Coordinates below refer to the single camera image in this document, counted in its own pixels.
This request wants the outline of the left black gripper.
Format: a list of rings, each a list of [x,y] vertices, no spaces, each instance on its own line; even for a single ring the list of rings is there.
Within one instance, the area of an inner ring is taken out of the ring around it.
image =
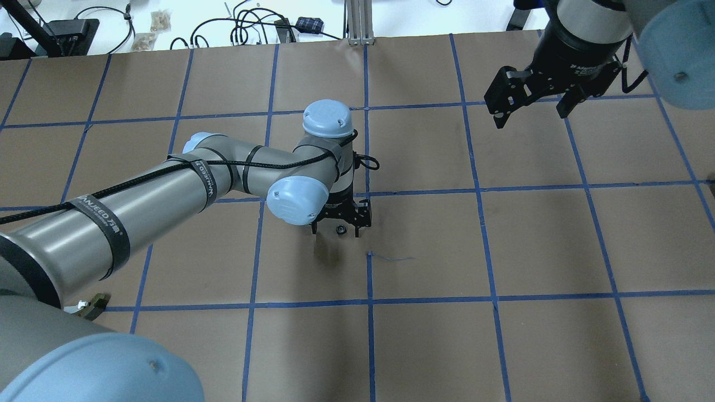
[[[356,202],[354,188],[347,188],[337,193],[330,193],[318,216],[311,222],[311,232],[317,235],[318,224],[324,219],[339,219],[355,227],[355,237],[360,238],[365,227],[372,227],[372,206],[368,199]]]

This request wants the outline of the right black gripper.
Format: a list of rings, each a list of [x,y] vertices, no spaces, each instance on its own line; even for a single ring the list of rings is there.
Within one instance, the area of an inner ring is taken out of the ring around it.
[[[561,95],[556,110],[565,119],[581,102],[603,96],[622,70],[622,64],[615,59],[595,67],[595,72],[587,75],[575,74],[574,69],[567,69],[564,75],[553,75],[537,69],[519,71],[503,66],[486,90],[484,101],[499,130],[517,109],[552,95]]]

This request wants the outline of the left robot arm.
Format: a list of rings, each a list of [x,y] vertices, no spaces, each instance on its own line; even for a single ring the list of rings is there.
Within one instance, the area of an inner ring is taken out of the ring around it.
[[[110,278],[132,255],[231,191],[264,198],[293,226],[325,218],[369,227],[355,203],[357,130],[332,99],[302,112],[291,152],[197,132],[153,170],[47,209],[2,234],[3,401],[204,401],[194,369],[155,341],[67,313],[67,295]]]

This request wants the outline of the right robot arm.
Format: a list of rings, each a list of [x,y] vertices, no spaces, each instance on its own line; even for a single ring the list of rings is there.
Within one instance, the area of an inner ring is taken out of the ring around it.
[[[672,106],[712,109],[714,3],[712,1],[515,1],[518,10],[544,8],[549,22],[533,60],[519,71],[501,67],[484,100],[502,129],[521,107],[560,95],[561,118],[588,98],[601,97],[618,74],[626,75],[629,46],[636,43],[646,78]]]

